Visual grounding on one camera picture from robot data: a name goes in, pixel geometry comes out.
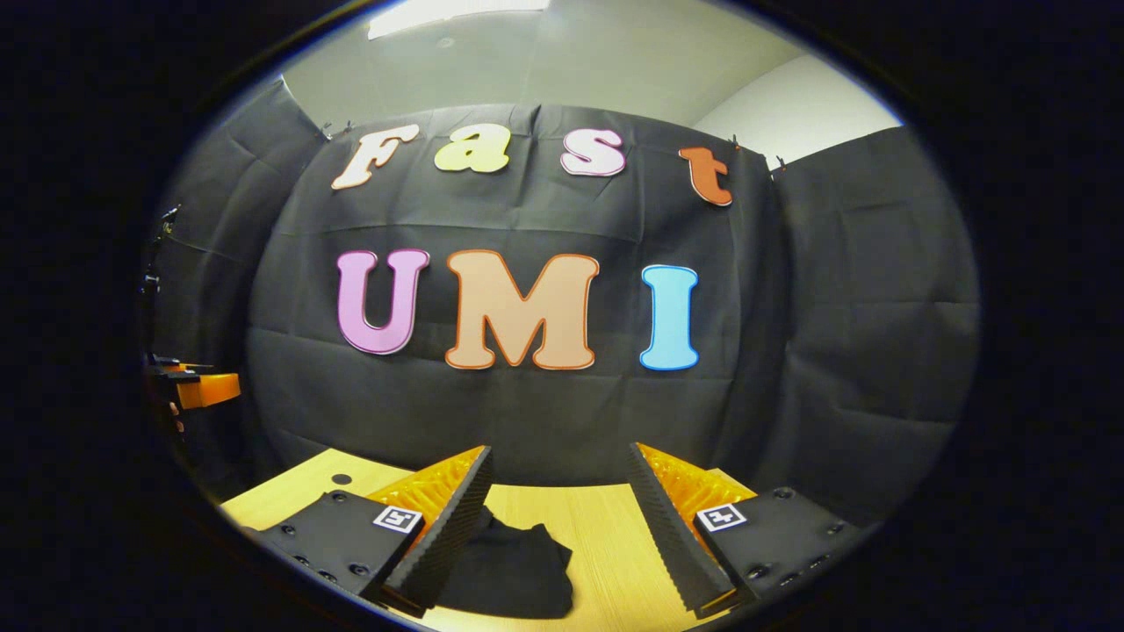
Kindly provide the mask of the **black button shirt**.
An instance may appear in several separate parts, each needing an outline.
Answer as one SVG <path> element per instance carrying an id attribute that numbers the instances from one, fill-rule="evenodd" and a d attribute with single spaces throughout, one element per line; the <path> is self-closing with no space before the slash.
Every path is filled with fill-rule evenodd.
<path id="1" fill-rule="evenodd" d="M 571 557 L 573 550 L 545 525 L 514 529 L 483 507 L 437 605 L 509 619 L 565 619 L 573 610 Z"/>

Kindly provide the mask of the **ceiling light panel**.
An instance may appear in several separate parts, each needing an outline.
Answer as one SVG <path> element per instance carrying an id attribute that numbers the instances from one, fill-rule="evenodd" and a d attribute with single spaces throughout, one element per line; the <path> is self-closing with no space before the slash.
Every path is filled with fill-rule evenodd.
<path id="1" fill-rule="evenodd" d="M 482 13 L 546 11 L 551 0 L 397 0 L 368 21 L 368 40 L 419 25 Z"/>

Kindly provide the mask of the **black backdrop cloth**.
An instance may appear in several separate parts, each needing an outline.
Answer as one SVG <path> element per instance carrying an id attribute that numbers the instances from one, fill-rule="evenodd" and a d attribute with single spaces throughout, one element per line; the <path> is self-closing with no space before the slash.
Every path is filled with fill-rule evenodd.
<path id="1" fill-rule="evenodd" d="M 218 502 L 329 448 L 419 469 L 484 444 L 498 484 L 622 484 L 642 442 L 881 521 L 939 459 L 978 355 L 963 216 L 901 127 L 770 171 L 565 105 L 325 139 L 273 83 L 197 141 L 164 204 L 154 351 L 241 373 L 241 397 L 184 419 Z M 448 365 L 463 249 L 501 256 L 497 297 L 593 258 L 593 364 L 486 334 L 493 365 Z"/>

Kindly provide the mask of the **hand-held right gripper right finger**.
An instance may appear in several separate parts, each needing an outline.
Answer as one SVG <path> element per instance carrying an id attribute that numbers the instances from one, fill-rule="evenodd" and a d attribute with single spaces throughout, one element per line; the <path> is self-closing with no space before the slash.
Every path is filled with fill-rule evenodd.
<path id="1" fill-rule="evenodd" d="M 698 619 L 795 592 L 874 535 L 794 488 L 751 493 L 642 443 L 629 488 L 685 608 Z"/>

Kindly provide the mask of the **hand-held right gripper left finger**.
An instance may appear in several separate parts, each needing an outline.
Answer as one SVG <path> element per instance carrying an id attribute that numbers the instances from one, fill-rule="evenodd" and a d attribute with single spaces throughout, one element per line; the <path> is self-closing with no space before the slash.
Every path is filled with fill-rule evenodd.
<path id="1" fill-rule="evenodd" d="M 492 484 L 488 446 L 417 472 L 325 449 L 242 493 L 241 524 L 314 580 L 419 617 L 474 535 Z"/>

